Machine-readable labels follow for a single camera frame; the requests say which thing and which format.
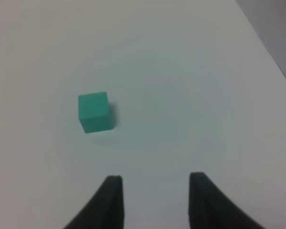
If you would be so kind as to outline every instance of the cube face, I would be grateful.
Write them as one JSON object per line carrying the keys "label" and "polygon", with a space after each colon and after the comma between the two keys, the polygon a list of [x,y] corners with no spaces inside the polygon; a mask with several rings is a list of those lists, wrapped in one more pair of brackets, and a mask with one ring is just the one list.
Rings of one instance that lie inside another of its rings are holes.
{"label": "cube face", "polygon": [[106,92],[80,95],[78,106],[79,120],[85,133],[113,129]]}

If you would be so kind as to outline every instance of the white table surface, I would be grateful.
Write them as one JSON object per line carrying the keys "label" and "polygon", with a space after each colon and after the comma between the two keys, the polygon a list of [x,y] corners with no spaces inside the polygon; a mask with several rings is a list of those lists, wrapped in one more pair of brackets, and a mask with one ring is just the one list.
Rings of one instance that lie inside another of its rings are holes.
{"label": "white table surface", "polygon": [[[113,131],[77,96],[107,91]],[[0,0],[0,229],[61,229],[122,175],[125,229],[189,229],[204,171],[286,229],[286,79],[235,0]]]}

